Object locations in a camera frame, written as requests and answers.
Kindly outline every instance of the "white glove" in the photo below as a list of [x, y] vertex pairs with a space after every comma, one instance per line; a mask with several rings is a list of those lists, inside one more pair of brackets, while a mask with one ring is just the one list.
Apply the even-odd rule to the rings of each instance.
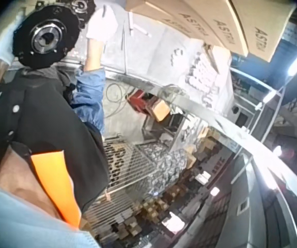
[[116, 32], [118, 23], [110, 6], [98, 9], [88, 22], [86, 38], [108, 41]]
[[14, 60], [13, 55], [13, 37], [14, 31], [20, 26], [24, 18], [24, 13], [21, 11], [16, 19], [9, 24], [0, 34], [0, 59], [11, 65]]

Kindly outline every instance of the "worker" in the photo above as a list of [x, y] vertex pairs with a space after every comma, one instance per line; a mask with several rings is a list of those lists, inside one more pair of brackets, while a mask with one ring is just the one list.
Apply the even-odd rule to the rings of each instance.
[[21, 21], [0, 36], [0, 247], [98, 247], [79, 223], [109, 183], [100, 59], [117, 29], [115, 14], [104, 6], [89, 20], [70, 104], [66, 76], [53, 68], [24, 68], [2, 83]]

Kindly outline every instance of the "orange vest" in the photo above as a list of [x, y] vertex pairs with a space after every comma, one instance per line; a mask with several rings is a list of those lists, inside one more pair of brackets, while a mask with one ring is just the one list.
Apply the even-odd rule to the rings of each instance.
[[36, 154], [31, 156], [31, 160], [41, 185], [64, 220], [72, 227], [78, 228], [82, 214], [75, 200], [64, 152]]

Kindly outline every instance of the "blue mask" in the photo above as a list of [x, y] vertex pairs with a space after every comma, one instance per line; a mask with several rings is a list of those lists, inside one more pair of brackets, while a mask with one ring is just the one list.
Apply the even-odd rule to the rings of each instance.
[[0, 189], [0, 248], [99, 248], [86, 231], [71, 227]]

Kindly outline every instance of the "wire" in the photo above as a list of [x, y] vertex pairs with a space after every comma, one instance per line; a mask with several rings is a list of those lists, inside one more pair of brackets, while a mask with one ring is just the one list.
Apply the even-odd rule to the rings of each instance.
[[[109, 96], [108, 96], [108, 91], [109, 91], [109, 89], [110, 89], [113, 85], [116, 85], [116, 86], [118, 87], [119, 91], [120, 91], [120, 98], [119, 98], [118, 100], [111, 100], [111, 99], [109, 98]], [[125, 108], [125, 106], [126, 106], [126, 104], [127, 104], [127, 99], [128, 99], [128, 96], [127, 96], [127, 95], [128, 95], [128, 92], [129, 92], [131, 86], [129, 86], [129, 87], [126, 89], [125, 93], [123, 93], [123, 91], [122, 91], [122, 87], [123, 87], [123, 86], [121, 86], [121, 85], [119, 85], [119, 84], [117, 84], [117, 83], [112, 83], [112, 84], [109, 84], [108, 87], [106, 88], [106, 99], [107, 99], [109, 102], [111, 102], [111, 103], [118, 103], [118, 106], [117, 106], [117, 108], [116, 108], [111, 114], [107, 115], [107, 116], [105, 117], [105, 119], [110, 118], [110, 117], [112, 117], [112, 116], [114, 116], [114, 115], [117, 115], [119, 112], [121, 112], [121, 111]]]

